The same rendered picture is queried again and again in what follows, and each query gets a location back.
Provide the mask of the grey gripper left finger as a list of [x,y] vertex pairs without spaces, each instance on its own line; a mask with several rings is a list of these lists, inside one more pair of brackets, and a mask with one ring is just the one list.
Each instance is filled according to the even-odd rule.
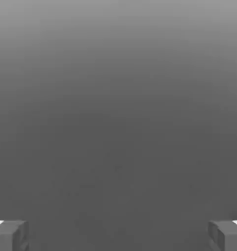
[[0,251],[29,251],[29,223],[0,220]]

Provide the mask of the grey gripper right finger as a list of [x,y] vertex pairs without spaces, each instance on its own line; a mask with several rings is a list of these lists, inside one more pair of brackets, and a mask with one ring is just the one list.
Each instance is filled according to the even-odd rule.
[[237,220],[209,221],[210,251],[237,251]]

